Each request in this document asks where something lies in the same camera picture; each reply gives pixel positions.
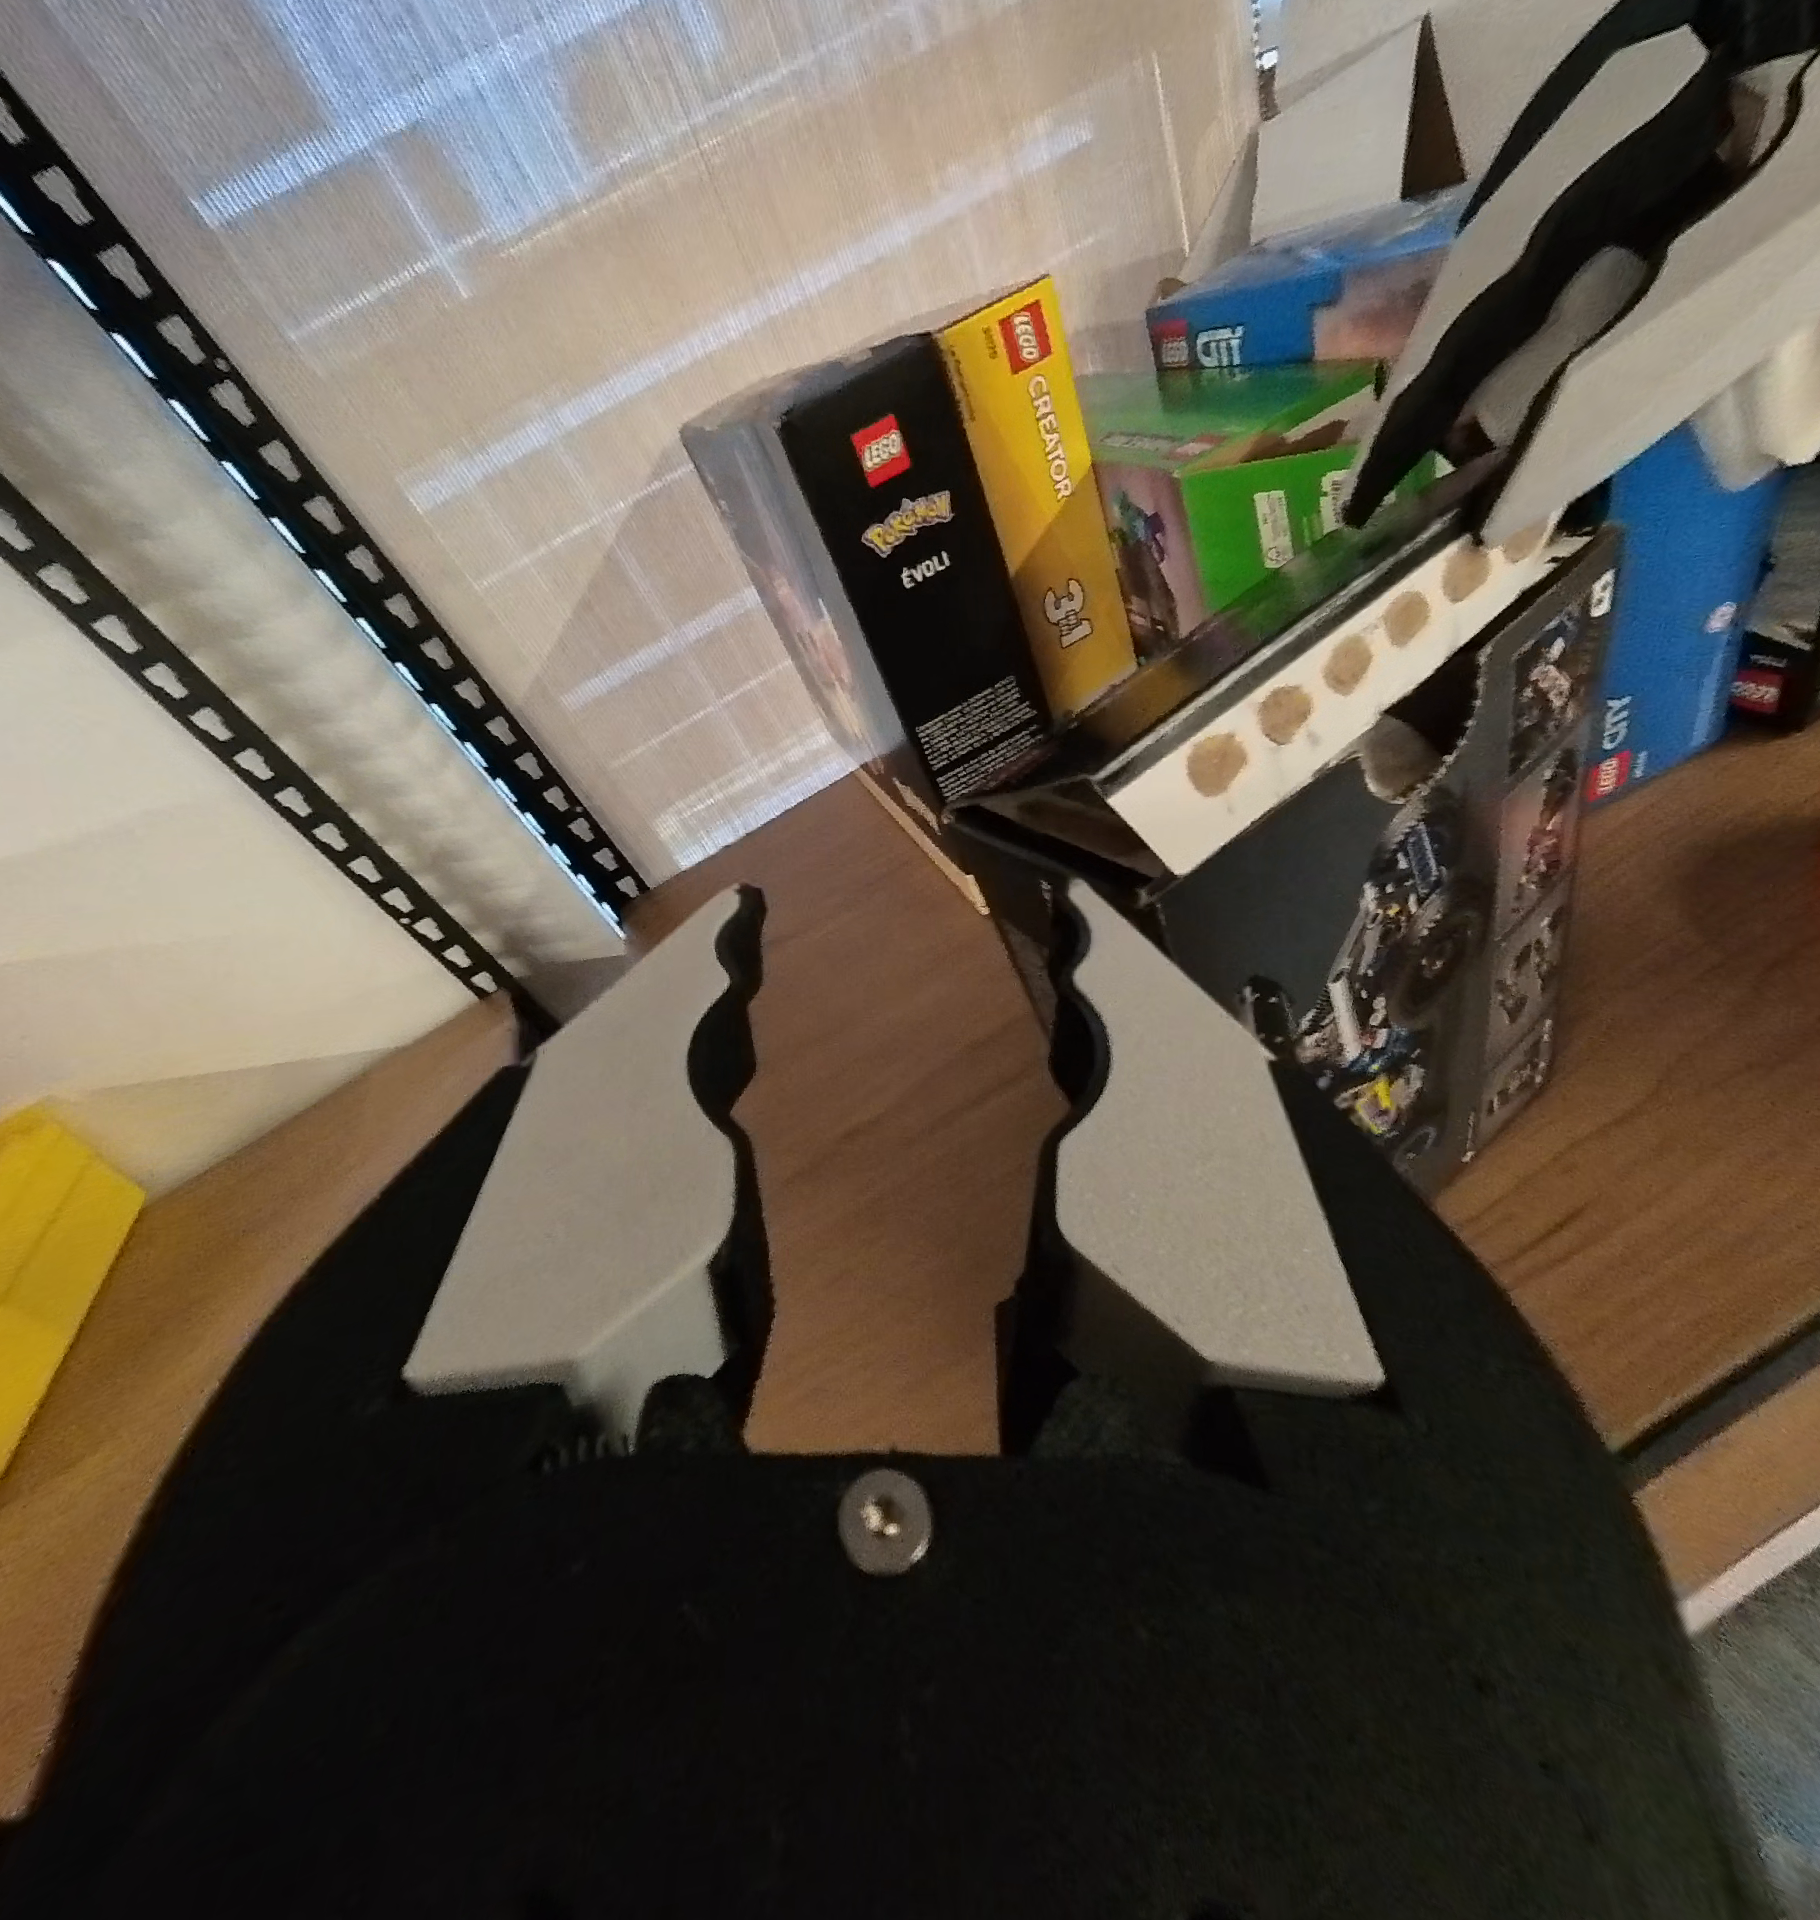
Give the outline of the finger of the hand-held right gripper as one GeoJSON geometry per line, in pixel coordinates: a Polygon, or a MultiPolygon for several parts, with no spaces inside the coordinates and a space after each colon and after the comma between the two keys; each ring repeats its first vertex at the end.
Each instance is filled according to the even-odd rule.
{"type": "Polygon", "coordinates": [[[1514,127],[1509,158],[1477,180],[1382,388],[1374,426],[1350,475],[1343,524],[1369,524],[1393,481],[1424,451],[1446,451],[1453,434],[1471,434],[1484,451],[1467,458],[1477,481],[1467,524],[1477,529],[1539,400],[1641,281],[1641,264],[1603,247],[1603,163],[1620,137],[1641,128],[1651,98],[1685,74],[1689,56],[1614,56],[1561,101],[1551,101],[1551,87],[1539,91],[1529,101],[1539,127],[1514,127]]]}
{"type": "Polygon", "coordinates": [[[1579,350],[1500,470],[1477,537],[1561,516],[1820,318],[1820,50],[1773,147],[1689,226],[1579,350]]]}

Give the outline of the green toy box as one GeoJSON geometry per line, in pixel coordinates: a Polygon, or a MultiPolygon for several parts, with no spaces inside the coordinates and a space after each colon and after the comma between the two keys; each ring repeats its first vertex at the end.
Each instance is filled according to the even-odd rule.
{"type": "Polygon", "coordinates": [[[1137,663],[1342,529],[1382,383],[1374,357],[1082,383],[1137,663]]]}

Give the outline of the grey black vehicle toy box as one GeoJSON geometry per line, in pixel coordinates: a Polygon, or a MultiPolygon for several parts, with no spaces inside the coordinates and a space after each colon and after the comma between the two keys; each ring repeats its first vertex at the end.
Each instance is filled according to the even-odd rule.
{"type": "Polygon", "coordinates": [[[1424,1199],[1555,1053],[1620,524],[1336,534],[948,808],[1017,965],[1090,880],[1424,1199]]]}

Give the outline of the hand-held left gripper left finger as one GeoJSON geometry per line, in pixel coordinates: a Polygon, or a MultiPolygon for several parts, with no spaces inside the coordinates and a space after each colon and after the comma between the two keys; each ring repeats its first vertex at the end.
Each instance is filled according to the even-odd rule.
{"type": "Polygon", "coordinates": [[[534,1051],[403,1363],[416,1394],[554,1385],[646,1420],[658,1382],[695,1375],[749,1420],[777,1321],[734,1120],[762,922],[762,887],[722,887],[534,1051]]]}

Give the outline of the small black toy box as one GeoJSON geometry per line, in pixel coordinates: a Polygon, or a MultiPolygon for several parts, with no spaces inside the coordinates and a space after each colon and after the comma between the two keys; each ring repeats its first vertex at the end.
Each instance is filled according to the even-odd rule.
{"type": "Polygon", "coordinates": [[[1728,718],[1804,730],[1820,718],[1820,462],[1782,486],[1747,605],[1728,718]]]}

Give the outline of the black toy box fox picture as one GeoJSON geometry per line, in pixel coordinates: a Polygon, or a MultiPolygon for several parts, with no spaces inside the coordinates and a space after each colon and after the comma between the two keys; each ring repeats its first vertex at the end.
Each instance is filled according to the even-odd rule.
{"type": "Polygon", "coordinates": [[[683,451],[848,757],[944,823],[1039,752],[1039,670],[933,330],[756,383],[683,451]]]}

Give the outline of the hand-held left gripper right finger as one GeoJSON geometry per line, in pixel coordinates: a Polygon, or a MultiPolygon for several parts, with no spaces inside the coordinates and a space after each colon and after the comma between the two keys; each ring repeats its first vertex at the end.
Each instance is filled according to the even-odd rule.
{"type": "Polygon", "coordinates": [[[1055,894],[1050,983],[1067,1114],[1001,1305],[1004,1455],[1039,1447],[1074,1382],[1164,1447],[1223,1392],[1382,1394],[1275,1053],[1085,880],[1055,894]]]}

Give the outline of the blue toy box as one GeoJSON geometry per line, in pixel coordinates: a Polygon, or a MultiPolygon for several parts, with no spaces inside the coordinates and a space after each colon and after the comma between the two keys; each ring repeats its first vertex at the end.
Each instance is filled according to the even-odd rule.
{"type": "Polygon", "coordinates": [[[1250,374],[1402,352],[1471,183],[1250,243],[1154,302],[1154,374],[1250,374]]]}
{"type": "Polygon", "coordinates": [[[1782,481],[1773,466],[1725,487],[1693,426],[1677,426],[1607,481],[1620,571],[1585,808],[1620,801],[1722,740],[1782,481]]]}

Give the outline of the yellow toy box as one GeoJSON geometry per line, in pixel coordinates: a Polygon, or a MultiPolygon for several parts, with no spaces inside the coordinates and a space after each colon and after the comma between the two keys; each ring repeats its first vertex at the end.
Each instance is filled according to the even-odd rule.
{"type": "Polygon", "coordinates": [[[933,330],[1055,720],[1137,670],[1057,286],[1035,274],[933,330]]]}

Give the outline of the wooden desk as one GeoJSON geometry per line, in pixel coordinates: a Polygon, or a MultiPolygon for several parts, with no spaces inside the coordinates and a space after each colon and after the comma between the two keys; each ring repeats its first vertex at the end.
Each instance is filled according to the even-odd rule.
{"type": "MultiPolygon", "coordinates": [[[[1057,1116],[993,932],[851,779],[695,876],[767,894],[738,1105],[777,1262],[771,1455],[982,1455],[990,1316],[1057,1116]]],[[[1547,1094],[1444,1191],[1621,1455],[1677,1591],[1820,1503],[1820,720],[1733,735],[1582,829],[1547,1094]]],[[[0,1817],[200,1406],[317,1253],[509,1057],[486,1003],[148,1204],[0,1485],[0,1817]]]]}

